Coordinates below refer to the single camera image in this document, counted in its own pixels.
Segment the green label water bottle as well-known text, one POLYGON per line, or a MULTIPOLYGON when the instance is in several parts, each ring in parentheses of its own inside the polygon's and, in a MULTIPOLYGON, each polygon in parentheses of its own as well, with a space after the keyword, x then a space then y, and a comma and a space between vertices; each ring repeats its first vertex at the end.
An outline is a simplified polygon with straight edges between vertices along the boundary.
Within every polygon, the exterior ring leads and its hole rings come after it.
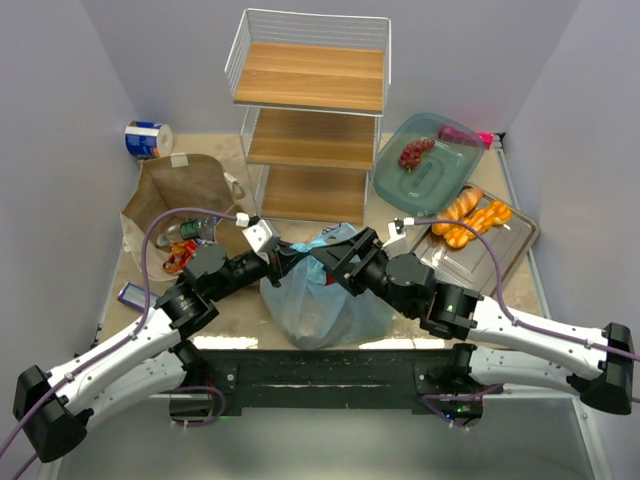
POLYGON ((218 222, 217 217, 204 217, 175 223, 157 237, 156 245, 167 247, 189 240, 214 241, 218 222))

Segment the light blue plastic bag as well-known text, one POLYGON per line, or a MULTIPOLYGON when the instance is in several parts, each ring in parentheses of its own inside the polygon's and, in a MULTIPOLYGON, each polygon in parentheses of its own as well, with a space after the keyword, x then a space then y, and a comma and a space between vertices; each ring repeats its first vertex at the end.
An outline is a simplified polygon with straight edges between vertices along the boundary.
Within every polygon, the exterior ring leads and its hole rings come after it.
POLYGON ((328 280, 311 256, 274 287, 264 278, 260 293, 276 325, 295 346, 314 350, 370 341, 389 333, 394 310, 367 291, 353 296, 328 280))

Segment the red candy bag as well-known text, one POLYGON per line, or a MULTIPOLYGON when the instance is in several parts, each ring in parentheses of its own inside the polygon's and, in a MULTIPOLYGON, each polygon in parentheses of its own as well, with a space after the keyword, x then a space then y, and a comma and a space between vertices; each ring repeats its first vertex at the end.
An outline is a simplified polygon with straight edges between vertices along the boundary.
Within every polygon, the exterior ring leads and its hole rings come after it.
POLYGON ((163 263, 163 271, 167 274, 178 275, 195 254, 199 243, 195 240, 172 243, 169 256, 163 263))

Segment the brown paper grocery bag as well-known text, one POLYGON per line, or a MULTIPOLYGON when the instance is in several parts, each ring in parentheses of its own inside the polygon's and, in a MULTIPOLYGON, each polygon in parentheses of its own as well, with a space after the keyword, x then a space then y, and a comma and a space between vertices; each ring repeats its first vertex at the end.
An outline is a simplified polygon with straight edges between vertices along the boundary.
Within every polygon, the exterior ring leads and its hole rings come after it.
MULTIPOLYGON (((137 189, 120 212, 124 243, 141 270, 144 235, 151 223, 165 211, 196 207, 227 214, 243 212, 241 200, 246 192, 239 180, 226 173, 222 164, 204 154, 172 154, 141 164, 137 189)), ((147 247, 150 281, 166 282, 177 274, 167 273, 163 263, 169 247, 158 247, 157 237, 180 220, 197 218, 195 213, 177 213, 163 219, 153 230, 147 247)), ((215 241, 229 258, 245 251, 248 244, 234 222, 223 219, 215 227, 215 241)))

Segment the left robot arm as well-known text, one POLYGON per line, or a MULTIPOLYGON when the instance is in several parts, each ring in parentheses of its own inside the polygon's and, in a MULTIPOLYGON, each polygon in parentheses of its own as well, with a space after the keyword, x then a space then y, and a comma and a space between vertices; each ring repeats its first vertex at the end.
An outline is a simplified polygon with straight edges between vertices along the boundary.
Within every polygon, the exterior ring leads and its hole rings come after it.
POLYGON ((305 258, 287 242, 267 253, 227 257, 218 244, 196 249, 174 285, 150 310, 105 343, 45 371, 37 365, 17 379, 13 414, 44 463, 61 458, 87 435, 90 401, 144 361, 186 341, 218 314, 215 302, 263 278, 276 284, 305 258))

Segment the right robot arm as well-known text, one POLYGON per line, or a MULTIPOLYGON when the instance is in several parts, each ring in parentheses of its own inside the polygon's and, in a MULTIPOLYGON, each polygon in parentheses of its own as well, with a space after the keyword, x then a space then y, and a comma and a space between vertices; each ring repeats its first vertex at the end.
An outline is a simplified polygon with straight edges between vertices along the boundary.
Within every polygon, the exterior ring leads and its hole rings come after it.
POLYGON ((495 345, 469 354, 465 372, 479 385, 540 386, 605 413, 632 411, 639 358, 624 325, 580 327, 511 310, 501 296, 438 280, 413 253, 389 255, 370 228, 310 255, 352 295, 373 293, 433 336, 495 345))

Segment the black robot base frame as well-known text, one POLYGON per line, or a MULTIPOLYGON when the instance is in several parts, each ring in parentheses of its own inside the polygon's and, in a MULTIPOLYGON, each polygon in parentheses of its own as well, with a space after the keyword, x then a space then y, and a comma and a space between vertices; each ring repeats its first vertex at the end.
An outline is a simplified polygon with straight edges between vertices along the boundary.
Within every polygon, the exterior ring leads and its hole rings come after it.
POLYGON ((101 387, 90 408, 104 419, 154 394, 209 393, 214 410, 249 408, 439 409, 446 420, 481 417, 490 388, 472 379, 476 348, 437 350, 199 350, 184 342, 101 387))

